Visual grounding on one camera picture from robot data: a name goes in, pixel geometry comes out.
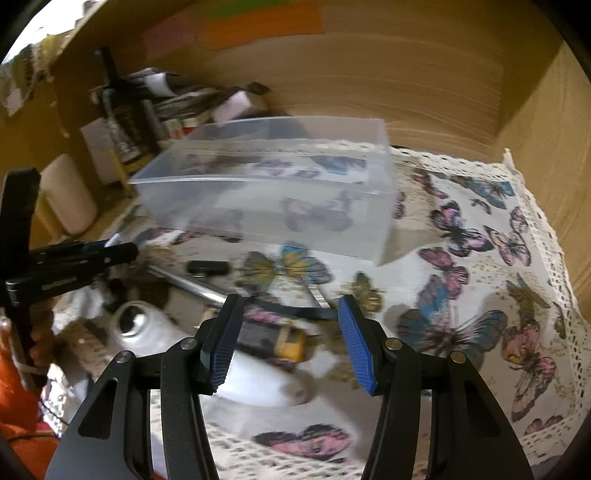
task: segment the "metal rod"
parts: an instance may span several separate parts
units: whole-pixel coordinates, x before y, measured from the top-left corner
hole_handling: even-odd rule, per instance
[[[164,277],[171,285],[188,291],[189,293],[198,295],[217,306],[222,306],[228,296],[227,292],[215,289],[213,286],[205,282],[178,274],[170,268],[148,264],[147,269],[148,272],[156,275],[157,277]]]

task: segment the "pink butterfly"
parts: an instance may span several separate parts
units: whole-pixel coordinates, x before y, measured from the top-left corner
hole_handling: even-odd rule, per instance
[[[465,267],[457,267],[452,257],[443,248],[423,248],[418,251],[420,257],[427,260],[443,272],[443,280],[447,287],[447,298],[455,300],[462,293],[462,285],[468,285],[470,274]]]
[[[489,226],[484,226],[492,242],[499,248],[501,258],[507,265],[513,265],[518,259],[526,267],[531,264],[531,253],[520,234],[511,232],[511,236],[497,232]]]
[[[310,425],[302,433],[267,432],[254,441],[281,453],[289,453],[315,460],[330,460],[352,443],[351,436],[333,425]]]
[[[396,201],[396,208],[394,209],[394,212],[392,214],[392,217],[394,219],[399,220],[405,215],[405,213],[406,213],[406,208],[404,206],[405,200],[406,200],[406,193],[398,192],[398,199]]]
[[[419,182],[423,185],[423,190],[427,192],[429,195],[433,195],[441,200],[446,199],[449,195],[437,188],[435,188],[431,184],[431,175],[429,175],[425,170],[420,168],[415,168],[415,173],[413,175],[413,180]]]
[[[542,421],[542,419],[534,419],[527,428],[525,429],[525,435],[529,435],[531,433],[539,432],[540,430],[545,430],[552,425],[563,421],[564,418],[562,415],[552,415],[548,420]]]
[[[523,214],[521,207],[515,207],[511,210],[509,224],[511,225],[511,230],[515,233],[521,234],[527,230],[527,221],[525,220],[525,215]]]
[[[556,374],[556,362],[536,351],[539,339],[540,325],[535,320],[522,328],[514,326],[503,332],[501,355],[511,363],[512,369],[522,371],[513,398],[512,421],[528,414]]]
[[[466,221],[462,218],[457,202],[449,202],[439,210],[433,210],[431,223],[444,232],[442,237],[447,239],[447,249],[457,257],[467,257],[472,251],[488,252],[494,249],[492,243],[478,230],[464,228]]]

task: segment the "blue butterfly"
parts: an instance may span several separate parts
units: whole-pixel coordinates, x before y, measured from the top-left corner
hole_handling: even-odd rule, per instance
[[[311,157],[314,163],[323,167],[328,173],[337,175],[347,175],[349,169],[365,171],[367,162],[350,157],[329,157],[326,155],[315,155]]]
[[[417,307],[400,316],[398,337],[417,352],[437,356],[447,356],[454,350],[463,352],[478,370],[484,353],[496,346],[507,325],[507,315],[500,310],[488,310],[457,325],[447,288],[437,275],[431,275],[418,294]]]
[[[466,178],[463,182],[466,188],[478,196],[488,200],[493,207],[507,210],[505,198],[514,197],[515,192],[508,181],[488,181]]]
[[[277,275],[306,283],[322,284],[332,280],[326,265],[309,255],[308,249],[284,245],[279,261],[260,252],[248,252],[240,269],[236,285],[249,291],[266,293]]]

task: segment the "white container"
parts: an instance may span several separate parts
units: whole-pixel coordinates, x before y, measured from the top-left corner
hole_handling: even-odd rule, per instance
[[[293,116],[203,125],[130,183],[168,228],[378,262],[394,180],[383,120]]]
[[[40,190],[70,235],[80,235],[95,221],[98,208],[71,156],[60,155],[41,172]]]

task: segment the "black plastic piece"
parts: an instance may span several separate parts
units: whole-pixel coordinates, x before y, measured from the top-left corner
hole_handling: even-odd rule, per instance
[[[137,385],[131,352],[107,366],[70,422],[47,480],[151,479],[148,390]]]
[[[215,260],[191,260],[187,263],[187,273],[194,277],[228,275],[230,273],[230,263]]]

